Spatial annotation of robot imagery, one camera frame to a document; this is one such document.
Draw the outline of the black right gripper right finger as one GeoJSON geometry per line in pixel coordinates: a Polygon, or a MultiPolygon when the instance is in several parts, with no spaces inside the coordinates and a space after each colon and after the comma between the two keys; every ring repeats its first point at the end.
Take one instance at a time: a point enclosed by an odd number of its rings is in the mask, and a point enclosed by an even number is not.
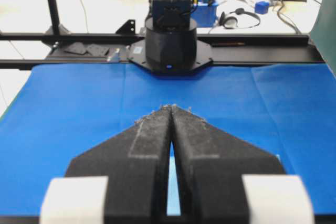
{"type": "Polygon", "coordinates": [[[307,191],[268,151],[171,109],[182,211],[196,223],[314,223],[307,191]]]}

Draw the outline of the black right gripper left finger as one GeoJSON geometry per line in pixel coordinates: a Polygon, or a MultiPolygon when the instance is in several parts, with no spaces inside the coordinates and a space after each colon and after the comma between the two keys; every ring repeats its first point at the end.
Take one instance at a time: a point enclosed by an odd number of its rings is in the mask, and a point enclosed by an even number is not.
{"type": "Polygon", "coordinates": [[[155,223],[164,215],[171,107],[74,157],[50,181],[40,223],[155,223]]]}

